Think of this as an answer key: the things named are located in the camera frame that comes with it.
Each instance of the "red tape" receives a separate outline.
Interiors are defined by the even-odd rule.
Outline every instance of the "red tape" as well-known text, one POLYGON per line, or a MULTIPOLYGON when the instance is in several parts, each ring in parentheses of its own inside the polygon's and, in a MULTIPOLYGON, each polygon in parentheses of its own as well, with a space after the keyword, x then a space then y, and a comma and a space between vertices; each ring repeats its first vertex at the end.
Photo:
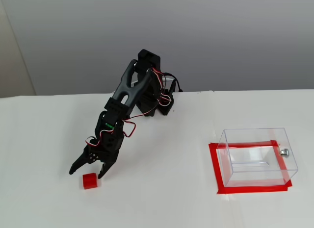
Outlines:
MULTIPOLYGON (((255 143, 235 143, 229 144, 229 148, 248 148, 248 147, 256 147, 256 146, 272 146, 275 151, 275 155, 281 170, 286 170, 286 165, 282 157, 279 156, 278 152, 278 143, 276 141, 268 141, 268 142, 255 142, 255 143)), ((214 167, 214 172, 217 180, 218 192, 217 194, 236 194, 236 193, 258 193, 258 192, 277 192, 277 191, 287 191, 289 187, 292 186, 291 180, 287 180, 285 185, 272 185, 272 186, 238 186, 238 187, 225 187, 218 157, 217 157, 217 150, 218 143, 210 143, 209 144, 209 151, 211 155, 212 165, 214 167)), ((283 178, 284 181, 287 179, 286 171, 283 171, 283 178)))

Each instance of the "metal screw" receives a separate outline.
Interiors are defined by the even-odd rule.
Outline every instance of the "metal screw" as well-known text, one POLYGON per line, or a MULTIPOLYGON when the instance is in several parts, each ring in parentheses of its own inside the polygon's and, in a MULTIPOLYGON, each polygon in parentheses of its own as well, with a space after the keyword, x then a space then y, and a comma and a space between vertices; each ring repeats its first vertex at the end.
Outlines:
POLYGON ((280 155, 281 155, 282 157, 288 158, 288 157, 289 157, 289 150, 288 150, 288 149, 280 150, 280 155))

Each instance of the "black cable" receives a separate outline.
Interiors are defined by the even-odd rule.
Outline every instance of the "black cable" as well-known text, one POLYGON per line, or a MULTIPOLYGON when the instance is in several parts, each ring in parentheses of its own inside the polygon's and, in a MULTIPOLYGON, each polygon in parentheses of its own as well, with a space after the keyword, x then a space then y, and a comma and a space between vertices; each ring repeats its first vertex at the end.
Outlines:
POLYGON ((171 77, 173 77, 174 79, 175 79, 175 81, 177 82, 177 84, 178 84, 178 88, 179 88, 179 92, 183 92, 183 90, 180 88, 180 84, 179 84, 179 81, 178 81, 178 79, 174 76, 174 75, 172 75, 172 74, 170 74, 170 73, 163 73, 165 76, 171 76, 171 77))

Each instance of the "red wire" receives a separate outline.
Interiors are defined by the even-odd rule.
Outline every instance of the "red wire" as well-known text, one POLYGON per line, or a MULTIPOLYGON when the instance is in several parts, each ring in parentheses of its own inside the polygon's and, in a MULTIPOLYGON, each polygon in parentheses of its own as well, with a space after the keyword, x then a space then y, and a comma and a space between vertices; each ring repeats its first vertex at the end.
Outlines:
POLYGON ((129 138, 129 137, 131 137, 131 136, 133 135, 133 133, 134 133, 134 131, 135 131, 135 129, 136 129, 136 124, 133 123, 133 122, 130 122, 130 121, 126 121, 126 120, 123 120, 123 122, 128 123, 128 124, 133 124, 133 125, 134 125, 134 128, 133 128, 132 132, 131 132, 129 135, 127 135, 127 134, 125 133, 125 131, 123 131, 123 134, 124 134, 127 138, 129 138))

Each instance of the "transparent box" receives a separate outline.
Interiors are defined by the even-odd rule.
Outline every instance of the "transparent box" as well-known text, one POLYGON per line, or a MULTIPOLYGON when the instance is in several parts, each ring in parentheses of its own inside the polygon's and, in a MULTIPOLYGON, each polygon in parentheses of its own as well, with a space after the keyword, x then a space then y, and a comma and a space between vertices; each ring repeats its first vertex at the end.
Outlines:
POLYGON ((284 128, 225 129, 217 155, 225 187, 284 185, 298 172, 284 128))

